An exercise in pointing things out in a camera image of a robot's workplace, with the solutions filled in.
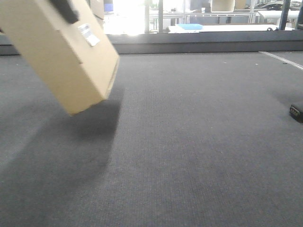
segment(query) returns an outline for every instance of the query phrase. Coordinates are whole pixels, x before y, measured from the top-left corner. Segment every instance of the sticker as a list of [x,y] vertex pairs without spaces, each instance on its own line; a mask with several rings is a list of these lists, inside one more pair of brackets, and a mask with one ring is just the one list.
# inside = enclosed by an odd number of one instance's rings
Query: sticker
[[83,24],[79,26],[78,29],[91,46],[95,46],[100,42],[100,40],[92,33],[89,24]]

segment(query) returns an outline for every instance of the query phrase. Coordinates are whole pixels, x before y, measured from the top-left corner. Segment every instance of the blue object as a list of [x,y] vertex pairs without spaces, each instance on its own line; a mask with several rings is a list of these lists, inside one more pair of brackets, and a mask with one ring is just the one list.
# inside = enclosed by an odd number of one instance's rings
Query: blue object
[[184,30],[201,30],[203,28],[203,25],[200,24],[177,24],[177,26]]
[[112,11],[114,11],[114,4],[104,4],[104,11],[105,12],[112,12]]

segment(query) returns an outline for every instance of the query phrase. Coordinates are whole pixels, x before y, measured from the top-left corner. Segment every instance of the cardboard box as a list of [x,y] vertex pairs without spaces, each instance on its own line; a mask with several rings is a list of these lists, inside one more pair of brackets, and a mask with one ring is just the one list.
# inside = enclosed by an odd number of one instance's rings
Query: cardboard box
[[245,9],[246,0],[236,0],[235,1],[235,8],[236,9]]
[[[64,109],[73,115],[108,98],[119,56],[86,1],[71,2],[80,16],[74,24],[67,23],[49,0],[1,0],[0,24]],[[84,37],[80,32],[79,27],[85,24],[94,36],[88,32]]]
[[103,0],[90,0],[90,7],[96,17],[104,20]]
[[233,12],[235,0],[211,0],[212,12]]

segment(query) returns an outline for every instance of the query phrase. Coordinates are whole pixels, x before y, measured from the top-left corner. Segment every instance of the floor marking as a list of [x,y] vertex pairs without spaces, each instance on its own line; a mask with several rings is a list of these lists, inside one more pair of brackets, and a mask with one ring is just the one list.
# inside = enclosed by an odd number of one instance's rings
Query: floor marking
[[287,64],[290,64],[290,65],[292,65],[292,66],[294,66],[294,67],[296,67],[296,68],[298,68],[298,69],[300,69],[300,70],[303,71],[303,65],[297,64],[297,63],[295,63],[293,61],[287,60],[286,58],[282,58],[282,57],[279,57],[277,55],[274,55],[272,53],[268,53],[268,52],[265,52],[265,51],[260,51],[260,53],[265,54],[267,56],[270,56],[272,58],[278,59],[278,60],[280,60],[282,62],[285,62]]

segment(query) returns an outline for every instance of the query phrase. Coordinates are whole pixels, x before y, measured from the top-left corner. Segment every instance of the white table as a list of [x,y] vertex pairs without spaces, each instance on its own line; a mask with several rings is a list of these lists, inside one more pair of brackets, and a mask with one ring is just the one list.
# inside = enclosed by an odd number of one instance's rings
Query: white table
[[[298,19],[299,16],[299,10],[290,10],[288,11],[288,19]],[[260,23],[266,23],[268,19],[277,19],[279,20],[281,18],[282,11],[259,11],[260,14]]]

